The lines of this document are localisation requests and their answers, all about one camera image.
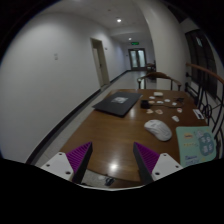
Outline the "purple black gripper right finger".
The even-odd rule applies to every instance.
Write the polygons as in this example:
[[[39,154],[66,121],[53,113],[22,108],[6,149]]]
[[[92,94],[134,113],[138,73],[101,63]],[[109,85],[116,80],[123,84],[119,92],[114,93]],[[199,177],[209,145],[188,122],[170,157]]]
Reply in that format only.
[[[133,153],[144,185],[182,169],[169,154],[158,154],[137,142],[133,144]]]

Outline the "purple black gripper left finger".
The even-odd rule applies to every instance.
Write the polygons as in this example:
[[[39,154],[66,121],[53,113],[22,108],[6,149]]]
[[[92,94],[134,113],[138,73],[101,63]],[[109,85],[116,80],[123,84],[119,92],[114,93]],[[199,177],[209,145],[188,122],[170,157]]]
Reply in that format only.
[[[92,143],[88,142],[68,153],[57,153],[41,168],[65,180],[80,184],[92,152]]]

